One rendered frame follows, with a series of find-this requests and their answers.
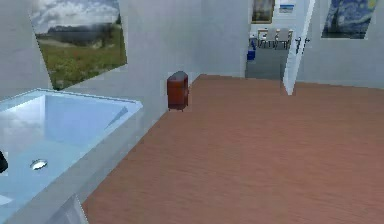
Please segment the red-brown bin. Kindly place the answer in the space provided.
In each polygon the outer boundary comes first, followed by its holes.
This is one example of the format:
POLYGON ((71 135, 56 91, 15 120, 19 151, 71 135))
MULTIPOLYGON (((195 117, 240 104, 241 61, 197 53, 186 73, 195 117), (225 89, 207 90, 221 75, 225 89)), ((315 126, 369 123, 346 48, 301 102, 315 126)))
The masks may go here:
POLYGON ((167 79, 168 108, 184 110, 188 106, 188 75, 178 71, 167 79))

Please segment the grey dining chair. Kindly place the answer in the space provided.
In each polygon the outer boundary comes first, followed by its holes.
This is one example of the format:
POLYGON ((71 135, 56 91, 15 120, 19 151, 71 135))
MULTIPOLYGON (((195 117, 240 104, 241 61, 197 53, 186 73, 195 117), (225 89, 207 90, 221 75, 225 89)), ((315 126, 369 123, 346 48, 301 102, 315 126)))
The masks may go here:
POLYGON ((268 30, 265 43, 264 45, 268 47, 275 48, 276 47, 276 35, 277 35, 277 29, 276 28, 271 28, 268 30))
POLYGON ((278 41, 283 43, 283 47, 285 49, 288 48, 289 37, 289 30, 287 28, 281 28, 278 33, 278 41))

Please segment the white room door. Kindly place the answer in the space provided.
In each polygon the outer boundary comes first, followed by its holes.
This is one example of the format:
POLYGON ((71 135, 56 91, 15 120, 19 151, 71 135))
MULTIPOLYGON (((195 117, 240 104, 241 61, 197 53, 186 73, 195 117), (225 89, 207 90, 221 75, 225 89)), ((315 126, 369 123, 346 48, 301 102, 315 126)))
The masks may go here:
POLYGON ((283 77, 283 84, 288 95, 292 95, 294 92, 315 2, 316 0, 297 0, 294 7, 295 23, 283 77))

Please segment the dark framed picture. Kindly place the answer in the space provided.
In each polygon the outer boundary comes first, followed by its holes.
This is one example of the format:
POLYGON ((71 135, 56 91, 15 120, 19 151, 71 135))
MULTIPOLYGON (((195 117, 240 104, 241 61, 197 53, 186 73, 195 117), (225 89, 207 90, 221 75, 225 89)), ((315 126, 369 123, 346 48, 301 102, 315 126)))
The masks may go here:
POLYGON ((252 23, 271 24, 275 0, 253 0, 252 23))

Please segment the white bathtub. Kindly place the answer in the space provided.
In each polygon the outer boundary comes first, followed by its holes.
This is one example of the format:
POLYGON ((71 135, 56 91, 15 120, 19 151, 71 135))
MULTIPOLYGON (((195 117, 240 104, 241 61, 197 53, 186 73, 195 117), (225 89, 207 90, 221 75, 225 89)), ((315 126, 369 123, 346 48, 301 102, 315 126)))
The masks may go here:
POLYGON ((37 88, 0 101, 0 224, 89 224, 80 189, 137 135, 143 105, 37 88), (32 170, 33 160, 46 167, 32 170))

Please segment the silver bathtub drain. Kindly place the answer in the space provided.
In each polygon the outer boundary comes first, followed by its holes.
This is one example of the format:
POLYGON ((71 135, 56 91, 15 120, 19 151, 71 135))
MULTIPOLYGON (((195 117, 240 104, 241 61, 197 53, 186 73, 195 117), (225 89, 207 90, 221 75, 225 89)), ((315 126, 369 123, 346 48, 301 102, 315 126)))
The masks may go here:
POLYGON ((46 167, 48 164, 48 161, 45 160, 45 159, 37 159, 37 160, 33 160, 31 165, 30 165, 30 168, 32 170, 40 170, 44 167, 46 167))

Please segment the blue starry night picture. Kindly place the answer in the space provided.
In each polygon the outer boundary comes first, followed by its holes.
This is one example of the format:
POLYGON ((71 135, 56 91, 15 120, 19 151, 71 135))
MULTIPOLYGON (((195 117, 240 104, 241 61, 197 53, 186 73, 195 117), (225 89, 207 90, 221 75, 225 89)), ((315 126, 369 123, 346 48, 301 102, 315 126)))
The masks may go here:
POLYGON ((364 39, 378 0, 331 0, 322 38, 364 39))

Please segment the black bathtub tap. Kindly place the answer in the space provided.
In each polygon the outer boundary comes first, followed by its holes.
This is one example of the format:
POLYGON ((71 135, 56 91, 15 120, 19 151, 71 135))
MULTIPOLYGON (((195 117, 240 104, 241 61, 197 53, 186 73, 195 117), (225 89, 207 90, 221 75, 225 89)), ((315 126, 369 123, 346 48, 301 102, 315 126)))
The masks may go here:
POLYGON ((8 162, 3 154, 3 152, 0 151, 0 173, 3 173, 8 169, 8 162))

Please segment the landscape wall picture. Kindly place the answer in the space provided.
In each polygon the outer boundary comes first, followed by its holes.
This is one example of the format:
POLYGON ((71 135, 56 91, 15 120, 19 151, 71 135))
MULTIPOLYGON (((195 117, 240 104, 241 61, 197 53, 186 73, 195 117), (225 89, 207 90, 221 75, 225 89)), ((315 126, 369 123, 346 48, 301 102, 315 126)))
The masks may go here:
POLYGON ((119 0, 29 0, 52 87, 67 87, 128 61, 119 0))

